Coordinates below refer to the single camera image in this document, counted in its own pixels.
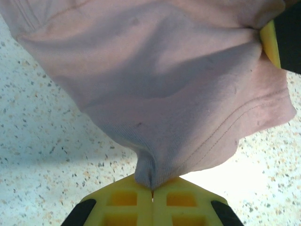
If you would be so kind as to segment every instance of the fabric fold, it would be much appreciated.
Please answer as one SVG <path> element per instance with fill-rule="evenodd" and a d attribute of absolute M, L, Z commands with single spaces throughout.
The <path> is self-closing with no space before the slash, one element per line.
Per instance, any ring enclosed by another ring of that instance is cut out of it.
<path fill-rule="evenodd" d="M 228 160 L 295 115 L 258 30 L 283 0 L 0 0 L 13 37 L 79 109 L 137 153 L 155 189 Z"/>

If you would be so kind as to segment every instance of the terrazzo floor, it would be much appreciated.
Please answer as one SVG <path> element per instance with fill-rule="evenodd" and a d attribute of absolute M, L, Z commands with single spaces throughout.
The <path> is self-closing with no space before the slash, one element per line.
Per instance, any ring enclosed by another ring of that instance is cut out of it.
<path fill-rule="evenodd" d="M 183 178 L 225 197 L 246 226 L 301 226 L 301 76 L 297 116 L 242 139 L 214 169 Z M 0 17 L 0 225 L 60 225 L 81 198 L 132 174 L 111 141 L 10 36 Z"/>

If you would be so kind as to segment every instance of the black rubber edge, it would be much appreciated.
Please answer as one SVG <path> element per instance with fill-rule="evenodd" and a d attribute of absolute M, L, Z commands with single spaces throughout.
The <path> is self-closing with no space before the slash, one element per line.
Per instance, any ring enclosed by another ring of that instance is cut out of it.
<path fill-rule="evenodd" d="M 95 204 L 95 199 L 88 199 L 77 204 L 61 226 L 83 226 Z"/>
<path fill-rule="evenodd" d="M 230 206 L 219 201 L 211 201 L 211 205 L 224 226 L 244 226 Z"/>
<path fill-rule="evenodd" d="M 274 19 L 281 68 L 301 74 L 301 1 Z"/>

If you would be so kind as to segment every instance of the speckled floor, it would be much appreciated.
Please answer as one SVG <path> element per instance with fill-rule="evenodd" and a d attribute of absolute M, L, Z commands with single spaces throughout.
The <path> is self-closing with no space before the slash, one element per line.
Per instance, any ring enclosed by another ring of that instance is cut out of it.
<path fill-rule="evenodd" d="M 240 141 L 214 169 L 183 178 L 225 197 L 248 226 L 301 226 L 301 76 L 288 75 L 298 115 Z M 82 197 L 132 174 L 112 142 L 11 37 L 0 17 L 0 225 L 60 225 Z"/>

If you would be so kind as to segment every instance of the square hole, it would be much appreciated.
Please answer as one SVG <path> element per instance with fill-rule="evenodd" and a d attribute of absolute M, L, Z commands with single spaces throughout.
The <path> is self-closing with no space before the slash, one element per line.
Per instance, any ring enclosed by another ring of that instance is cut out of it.
<path fill-rule="evenodd" d="M 113 192 L 108 206 L 136 206 L 137 205 L 137 193 L 133 191 L 116 191 Z"/>
<path fill-rule="evenodd" d="M 194 195 L 189 192 L 169 192 L 166 198 L 167 206 L 196 207 Z"/>
<path fill-rule="evenodd" d="M 185 216 L 174 215 L 172 216 L 173 226 L 208 226 L 206 217 L 204 216 Z"/>
<path fill-rule="evenodd" d="M 100 226 L 137 226 L 137 214 L 106 214 Z"/>

